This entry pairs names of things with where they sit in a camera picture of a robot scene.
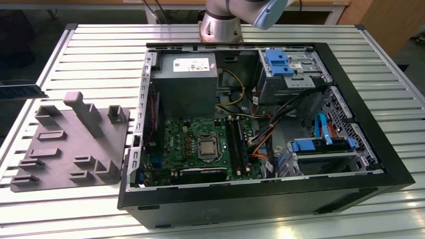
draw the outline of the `3d printed tray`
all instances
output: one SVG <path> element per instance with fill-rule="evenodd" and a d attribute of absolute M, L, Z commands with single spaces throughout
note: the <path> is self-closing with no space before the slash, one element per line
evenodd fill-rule
<path fill-rule="evenodd" d="M 68 92 L 72 110 L 41 106 L 36 130 L 13 192 L 115 184 L 120 180 L 129 110 L 120 106 L 96 109 L 84 104 L 80 92 Z"/>

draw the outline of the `power supply label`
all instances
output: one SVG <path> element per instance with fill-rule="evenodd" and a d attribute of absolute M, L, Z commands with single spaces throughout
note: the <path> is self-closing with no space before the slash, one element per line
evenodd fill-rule
<path fill-rule="evenodd" d="M 173 61 L 175 72 L 209 71 L 208 58 L 179 58 Z"/>

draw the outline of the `ram slot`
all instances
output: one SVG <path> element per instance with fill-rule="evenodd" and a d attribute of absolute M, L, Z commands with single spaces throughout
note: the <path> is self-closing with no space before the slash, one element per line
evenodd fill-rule
<path fill-rule="evenodd" d="M 246 174 L 249 172 L 249 160 L 248 160 L 246 145 L 245 145 L 244 133 L 243 133 L 241 125 L 240 125 L 240 120 L 235 120 L 233 124 L 237 130 L 239 160 L 240 160 L 240 164 L 243 165 L 241 171 L 243 171 L 243 174 Z"/>
<path fill-rule="evenodd" d="M 232 172 L 233 175 L 241 175 L 241 161 L 240 161 L 240 151 L 239 151 L 239 140 L 237 140 L 237 130 L 233 124 L 235 119 L 228 118 L 225 120 L 225 135 L 227 135 L 227 144 L 228 144 L 228 151 L 231 154 L 231 165 L 232 165 Z"/>

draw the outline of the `desk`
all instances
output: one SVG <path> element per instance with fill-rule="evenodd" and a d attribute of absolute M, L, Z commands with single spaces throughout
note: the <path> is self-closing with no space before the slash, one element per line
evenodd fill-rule
<path fill-rule="evenodd" d="M 65 30 L 37 80 L 51 98 L 27 100 L 0 148 L 0 237 L 424 237 L 425 99 L 369 33 L 342 25 L 286 25 L 268 31 L 244 25 L 243 36 L 245 42 L 329 44 L 417 183 L 340 213 L 161 230 L 145 229 L 125 211 L 116 209 L 119 184 L 13 193 L 9 182 L 35 134 L 39 106 L 55 104 L 64 109 L 65 92 L 81 91 L 85 103 L 97 108 L 131 107 L 135 118 L 147 42 L 200 40 L 193 24 L 80 25 Z"/>
<path fill-rule="evenodd" d="M 352 0 L 302 0 L 302 11 L 329 12 L 325 24 L 336 25 L 344 8 L 350 5 L 350 2 Z M 160 0 L 160 3 L 165 10 L 205 9 L 205 0 Z M 153 0 L 148 0 L 148 4 L 153 10 L 159 10 Z M 0 9 L 140 9 L 145 11 L 148 24 L 156 23 L 143 0 L 0 0 Z M 285 11 L 298 10 L 300 1 L 297 0 Z"/>

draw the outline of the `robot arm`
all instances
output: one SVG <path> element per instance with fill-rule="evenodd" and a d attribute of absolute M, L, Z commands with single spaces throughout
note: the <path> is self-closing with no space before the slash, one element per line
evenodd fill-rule
<path fill-rule="evenodd" d="M 201 37 L 207 42 L 237 42 L 240 20 L 266 30 L 277 22 L 286 5 L 294 0 L 207 0 Z"/>

